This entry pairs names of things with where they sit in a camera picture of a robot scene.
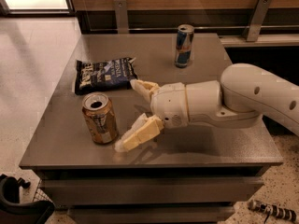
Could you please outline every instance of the floor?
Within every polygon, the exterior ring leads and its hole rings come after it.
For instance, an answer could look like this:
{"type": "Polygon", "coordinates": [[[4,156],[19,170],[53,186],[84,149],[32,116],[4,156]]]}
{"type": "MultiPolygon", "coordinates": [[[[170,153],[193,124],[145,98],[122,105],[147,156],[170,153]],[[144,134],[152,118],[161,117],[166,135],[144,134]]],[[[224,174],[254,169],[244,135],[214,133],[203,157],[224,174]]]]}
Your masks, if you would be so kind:
{"type": "MultiPolygon", "coordinates": [[[[0,174],[32,182],[21,192],[22,202],[33,200],[39,180],[19,162],[79,37],[75,18],[0,18],[0,174]]],[[[263,175],[265,185],[252,198],[299,215],[299,138],[272,135],[284,163],[263,175]]],[[[265,218],[248,210],[247,203],[236,203],[235,214],[220,224],[262,224],[265,218]]],[[[56,223],[75,222],[55,212],[47,224],[56,223]]],[[[270,217],[266,223],[290,222],[270,217]]]]}

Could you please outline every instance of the blue can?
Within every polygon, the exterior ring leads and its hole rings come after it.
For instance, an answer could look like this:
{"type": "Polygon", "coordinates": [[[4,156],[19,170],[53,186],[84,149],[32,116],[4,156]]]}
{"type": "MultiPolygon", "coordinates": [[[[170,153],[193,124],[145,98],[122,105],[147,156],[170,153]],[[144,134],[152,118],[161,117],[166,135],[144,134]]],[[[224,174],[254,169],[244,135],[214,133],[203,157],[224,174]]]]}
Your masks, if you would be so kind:
{"type": "Polygon", "coordinates": [[[178,27],[175,60],[176,67],[187,67],[188,61],[190,59],[193,37],[194,27],[188,24],[183,24],[178,27]]]}

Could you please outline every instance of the energy drink can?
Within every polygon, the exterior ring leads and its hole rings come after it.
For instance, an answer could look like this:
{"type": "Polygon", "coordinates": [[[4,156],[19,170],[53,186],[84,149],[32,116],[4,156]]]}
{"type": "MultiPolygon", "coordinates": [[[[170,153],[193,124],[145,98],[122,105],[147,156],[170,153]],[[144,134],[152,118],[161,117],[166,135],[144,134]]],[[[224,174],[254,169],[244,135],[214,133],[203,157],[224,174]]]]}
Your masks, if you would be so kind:
{"type": "Polygon", "coordinates": [[[185,68],[190,59],[194,28],[191,25],[183,24],[178,27],[176,45],[176,67],[185,68]]]}
{"type": "Polygon", "coordinates": [[[82,102],[82,112],[95,143],[106,144],[117,137],[112,102],[104,93],[86,95],[82,102]]]}

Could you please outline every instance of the drawer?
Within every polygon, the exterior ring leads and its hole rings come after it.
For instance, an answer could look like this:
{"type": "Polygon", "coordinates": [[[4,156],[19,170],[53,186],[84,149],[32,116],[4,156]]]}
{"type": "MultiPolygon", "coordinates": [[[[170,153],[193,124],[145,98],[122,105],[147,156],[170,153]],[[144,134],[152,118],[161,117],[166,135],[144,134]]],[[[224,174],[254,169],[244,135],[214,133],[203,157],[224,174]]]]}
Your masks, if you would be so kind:
{"type": "Polygon", "coordinates": [[[150,206],[71,208],[68,215],[78,224],[95,223],[217,223],[235,212],[232,206],[150,206]]]}
{"type": "Polygon", "coordinates": [[[218,203],[246,201],[263,185],[260,177],[104,178],[44,180],[57,205],[218,203]]]}

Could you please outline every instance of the can lid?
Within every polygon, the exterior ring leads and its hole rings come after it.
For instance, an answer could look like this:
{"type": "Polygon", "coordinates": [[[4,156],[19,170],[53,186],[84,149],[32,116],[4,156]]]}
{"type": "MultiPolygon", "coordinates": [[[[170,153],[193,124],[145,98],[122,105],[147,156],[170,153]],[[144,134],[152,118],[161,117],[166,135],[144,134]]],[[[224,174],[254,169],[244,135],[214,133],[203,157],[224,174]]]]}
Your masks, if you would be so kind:
{"type": "Polygon", "coordinates": [[[178,27],[178,30],[185,34],[192,34],[194,32],[194,27],[188,24],[182,24],[178,27]]]}
{"type": "Polygon", "coordinates": [[[83,99],[83,106],[88,110],[99,110],[108,103],[108,97],[102,92],[93,92],[86,95],[83,99]]]}

